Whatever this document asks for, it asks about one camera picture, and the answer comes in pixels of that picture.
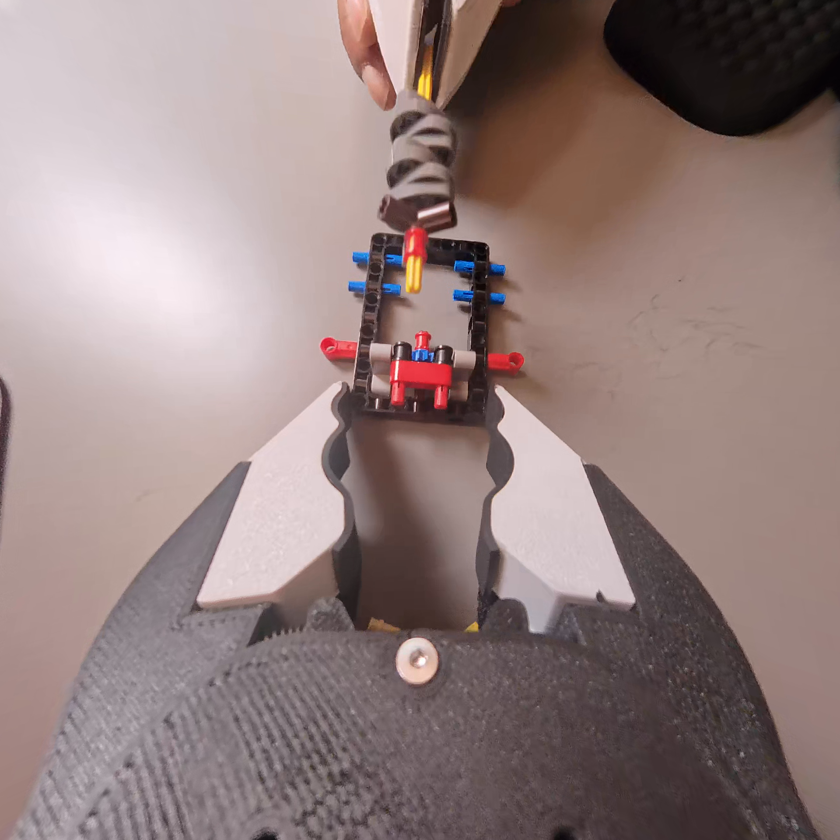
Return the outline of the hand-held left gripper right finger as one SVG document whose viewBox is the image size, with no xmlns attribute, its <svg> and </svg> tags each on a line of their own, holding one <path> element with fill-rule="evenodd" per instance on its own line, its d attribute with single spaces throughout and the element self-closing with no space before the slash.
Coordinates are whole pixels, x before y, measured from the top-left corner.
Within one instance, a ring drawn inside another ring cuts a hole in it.
<svg viewBox="0 0 840 840">
<path fill-rule="evenodd" d="M 478 620 L 520 602 L 545 634 L 569 605 L 629 611 L 636 603 L 583 459 L 504 387 L 486 409 L 486 470 L 477 543 Z"/>
</svg>

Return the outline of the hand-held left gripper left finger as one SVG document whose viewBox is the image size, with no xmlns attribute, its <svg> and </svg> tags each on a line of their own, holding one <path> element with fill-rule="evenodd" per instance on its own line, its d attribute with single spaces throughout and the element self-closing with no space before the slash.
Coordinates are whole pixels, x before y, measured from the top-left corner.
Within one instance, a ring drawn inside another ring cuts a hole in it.
<svg viewBox="0 0 840 840">
<path fill-rule="evenodd" d="M 349 386 L 329 386 L 249 461 L 197 595 L 204 610 L 275 604 L 304 624 L 315 601 L 359 603 L 359 537 L 351 495 Z"/>
</svg>

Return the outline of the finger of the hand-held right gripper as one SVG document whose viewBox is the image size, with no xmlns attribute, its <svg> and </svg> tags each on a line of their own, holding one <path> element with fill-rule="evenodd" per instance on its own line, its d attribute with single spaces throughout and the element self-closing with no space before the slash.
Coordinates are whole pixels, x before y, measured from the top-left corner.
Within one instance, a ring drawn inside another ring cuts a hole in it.
<svg viewBox="0 0 840 840">
<path fill-rule="evenodd" d="M 443 1 L 433 58 L 433 101 L 444 109 L 466 79 L 502 1 Z"/>
<path fill-rule="evenodd" d="M 377 43 L 396 93 L 417 88 L 428 5 L 428 1 L 369 2 Z"/>
</svg>

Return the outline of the yellow lego axle assembly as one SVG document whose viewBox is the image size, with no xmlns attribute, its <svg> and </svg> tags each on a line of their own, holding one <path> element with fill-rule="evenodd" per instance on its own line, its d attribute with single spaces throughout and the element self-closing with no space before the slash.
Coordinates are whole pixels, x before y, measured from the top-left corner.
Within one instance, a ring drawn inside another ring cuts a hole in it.
<svg viewBox="0 0 840 840">
<path fill-rule="evenodd" d="M 423 49 L 416 88 L 401 92 L 391 123 L 392 162 L 378 217 L 403 235 L 406 292 L 422 289 L 431 234 L 456 226 L 455 127 L 434 104 L 434 47 Z"/>
</svg>

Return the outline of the black lego frame assembly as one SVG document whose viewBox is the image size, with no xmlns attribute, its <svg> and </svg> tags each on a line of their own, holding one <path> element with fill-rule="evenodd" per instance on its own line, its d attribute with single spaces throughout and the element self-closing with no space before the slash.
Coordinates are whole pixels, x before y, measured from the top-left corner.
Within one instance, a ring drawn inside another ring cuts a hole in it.
<svg viewBox="0 0 840 840">
<path fill-rule="evenodd" d="M 391 270 L 403 267 L 403 236 L 387 233 L 373 234 L 366 251 L 353 253 L 354 264 L 366 268 L 364 280 L 349 284 L 362 302 L 358 338 L 327 337 L 320 349 L 330 361 L 353 362 L 354 413 L 479 426 L 485 422 L 489 375 L 516 375 L 524 364 L 519 352 L 489 351 L 489 310 L 506 300 L 505 294 L 491 289 L 490 282 L 503 277 L 505 267 L 492 263 L 489 246 L 475 240 L 430 238 L 426 254 L 431 266 L 467 283 L 453 291 L 454 301 L 469 311 L 465 349 L 434 344 L 426 330 L 417 331 L 409 341 L 379 340 L 382 307 L 403 292 L 399 284 L 387 280 Z"/>
</svg>

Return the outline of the pile of small lego pieces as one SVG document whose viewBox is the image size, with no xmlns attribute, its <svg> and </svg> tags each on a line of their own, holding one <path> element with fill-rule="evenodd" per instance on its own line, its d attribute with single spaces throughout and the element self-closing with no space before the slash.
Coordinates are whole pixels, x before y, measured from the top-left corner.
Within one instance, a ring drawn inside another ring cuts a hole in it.
<svg viewBox="0 0 840 840">
<path fill-rule="evenodd" d="M 399 634 L 402 630 L 394 625 L 391 625 L 379 618 L 371 618 L 367 627 L 367 632 L 381 632 L 389 634 Z M 478 622 L 473 622 L 465 628 L 465 633 L 477 633 L 480 630 Z"/>
</svg>

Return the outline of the person's right hand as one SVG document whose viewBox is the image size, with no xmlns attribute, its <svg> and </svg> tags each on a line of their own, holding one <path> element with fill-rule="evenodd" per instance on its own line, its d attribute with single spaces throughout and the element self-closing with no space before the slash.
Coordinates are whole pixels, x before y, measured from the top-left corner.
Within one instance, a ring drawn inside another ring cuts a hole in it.
<svg viewBox="0 0 840 840">
<path fill-rule="evenodd" d="M 374 103 L 383 111 L 392 110 L 396 92 L 385 67 L 370 3 L 338 1 L 337 8 L 343 47 L 354 72 Z"/>
</svg>

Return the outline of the black mesh chair seat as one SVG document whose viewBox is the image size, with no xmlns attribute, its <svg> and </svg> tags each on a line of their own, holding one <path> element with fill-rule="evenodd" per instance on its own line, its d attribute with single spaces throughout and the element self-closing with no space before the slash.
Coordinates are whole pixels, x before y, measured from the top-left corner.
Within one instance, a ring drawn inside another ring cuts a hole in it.
<svg viewBox="0 0 840 840">
<path fill-rule="evenodd" d="M 617 1 L 615 63 L 682 119 L 743 137 L 838 91 L 838 1 Z"/>
</svg>

